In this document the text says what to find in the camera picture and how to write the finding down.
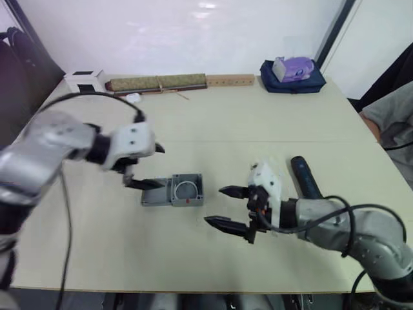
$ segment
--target white box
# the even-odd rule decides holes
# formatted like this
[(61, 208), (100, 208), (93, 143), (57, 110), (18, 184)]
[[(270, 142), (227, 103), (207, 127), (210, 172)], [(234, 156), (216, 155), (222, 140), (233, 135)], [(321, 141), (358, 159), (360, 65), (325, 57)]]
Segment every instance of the white box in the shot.
[(103, 70), (75, 71), (65, 75), (72, 92), (106, 92)]

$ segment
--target gray plastic box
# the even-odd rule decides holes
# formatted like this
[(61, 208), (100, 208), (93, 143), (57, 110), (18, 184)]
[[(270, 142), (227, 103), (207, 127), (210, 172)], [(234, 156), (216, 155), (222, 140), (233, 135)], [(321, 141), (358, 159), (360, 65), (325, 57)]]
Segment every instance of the gray plastic box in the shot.
[(202, 174), (174, 174), (171, 178), (153, 180), (165, 187), (143, 191), (141, 205), (144, 207), (200, 207), (204, 203)]

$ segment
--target rolled mat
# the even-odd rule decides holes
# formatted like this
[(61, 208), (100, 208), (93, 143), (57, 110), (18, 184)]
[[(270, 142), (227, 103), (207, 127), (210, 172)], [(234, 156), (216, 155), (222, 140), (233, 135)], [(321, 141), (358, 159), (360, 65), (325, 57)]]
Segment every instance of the rolled mat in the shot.
[(107, 90), (122, 92), (126, 90), (144, 89), (179, 89), (190, 85), (207, 85), (204, 73), (200, 74), (180, 74), (174, 76), (144, 76), (130, 77), (124, 79), (111, 79), (105, 84)]

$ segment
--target wooden ruler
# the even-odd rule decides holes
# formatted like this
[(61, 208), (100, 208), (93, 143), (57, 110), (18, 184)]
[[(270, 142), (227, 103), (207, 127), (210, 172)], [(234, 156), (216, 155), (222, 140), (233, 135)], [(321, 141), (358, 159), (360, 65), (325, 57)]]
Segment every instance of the wooden ruler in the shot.
[(253, 74), (217, 74), (206, 77), (208, 87), (249, 86), (254, 84)]

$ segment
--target navy blue bag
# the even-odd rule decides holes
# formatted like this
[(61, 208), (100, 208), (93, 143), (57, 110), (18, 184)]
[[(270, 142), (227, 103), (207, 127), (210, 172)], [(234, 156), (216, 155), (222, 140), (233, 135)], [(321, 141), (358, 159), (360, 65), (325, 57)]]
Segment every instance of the navy blue bag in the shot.
[(321, 75), (316, 63), (311, 76), (303, 81), (281, 83), (272, 71), (273, 61), (266, 60), (261, 66), (261, 79), (268, 92), (281, 92), (284, 94), (309, 94), (319, 92), (326, 84), (324, 77)]

